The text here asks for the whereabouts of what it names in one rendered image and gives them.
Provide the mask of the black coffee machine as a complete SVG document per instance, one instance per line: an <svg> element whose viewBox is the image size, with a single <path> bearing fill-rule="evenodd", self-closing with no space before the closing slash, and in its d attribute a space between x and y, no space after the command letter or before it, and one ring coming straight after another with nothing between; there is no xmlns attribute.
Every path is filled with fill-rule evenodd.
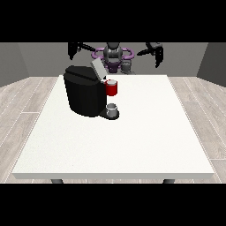
<svg viewBox="0 0 226 226"><path fill-rule="evenodd" d="M71 65L66 68L64 84L71 110L84 117L118 119L118 110L115 117L107 116L108 95L105 87L107 80L106 78L99 80L92 67Z"/></svg>

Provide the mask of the small grey cup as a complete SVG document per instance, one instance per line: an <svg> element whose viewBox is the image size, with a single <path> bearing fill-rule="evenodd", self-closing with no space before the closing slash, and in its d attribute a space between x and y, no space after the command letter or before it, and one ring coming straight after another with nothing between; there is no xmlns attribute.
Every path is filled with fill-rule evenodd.
<svg viewBox="0 0 226 226"><path fill-rule="evenodd" d="M106 106L106 110L108 117L115 117L117 115L117 105L115 103L109 103Z"/></svg>

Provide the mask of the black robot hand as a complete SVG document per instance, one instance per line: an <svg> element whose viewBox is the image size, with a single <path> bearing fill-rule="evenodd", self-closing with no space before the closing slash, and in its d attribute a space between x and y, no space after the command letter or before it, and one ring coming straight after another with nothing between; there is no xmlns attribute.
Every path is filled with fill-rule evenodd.
<svg viewBox="0 0 226 226"><path fill-rule="evenodd" d="M155 67L158 68L163 61L163 46L159 42L147 42L147 48L137 53L138 56L151 54L155 57Z"/></svg>
<svg viewBox="0 0 226 226"><path fill-rule="evenodd" d="M77 52L81 51L82 49L88 51L95 51L95 48L84 44L83 42L69 42L68 43L68 56L72 60L73 57L77 54Z"/></svg>

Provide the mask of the red pod holder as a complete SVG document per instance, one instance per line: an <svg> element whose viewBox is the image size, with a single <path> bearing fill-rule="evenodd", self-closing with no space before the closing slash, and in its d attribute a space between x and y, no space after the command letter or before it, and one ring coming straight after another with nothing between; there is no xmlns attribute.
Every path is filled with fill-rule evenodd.
<svg viewBox="0 0 226 226"><path fill-rule="evenodd" d="M117 81L114 79L109 79L105 82L106 95L114 96L117 94Z"/></svg>

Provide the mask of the small grey coffee pod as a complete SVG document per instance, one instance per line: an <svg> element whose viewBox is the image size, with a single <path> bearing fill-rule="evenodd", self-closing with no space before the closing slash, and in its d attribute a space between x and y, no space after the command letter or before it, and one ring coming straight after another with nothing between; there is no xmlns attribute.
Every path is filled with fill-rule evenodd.
<svg viewBox="0 0 226 226"><path fill-rule="evenodd" d="M131 61L123 61L121 63L121 71L125 74L129 74L131 72L132 62Z"/></svg>

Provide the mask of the pale grey machine lid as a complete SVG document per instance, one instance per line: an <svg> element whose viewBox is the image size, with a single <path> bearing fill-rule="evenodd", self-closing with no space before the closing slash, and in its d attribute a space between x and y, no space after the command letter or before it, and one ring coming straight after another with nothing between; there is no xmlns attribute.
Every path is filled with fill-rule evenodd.
<svg viewBox="0 0 226 226"><path fill-rule="evenodd" d="M100 58L96 58L91 62L91 65L98 77L99 80L103 80L103 78L107 75L107 72L102 64L102 61Z"/></svg>

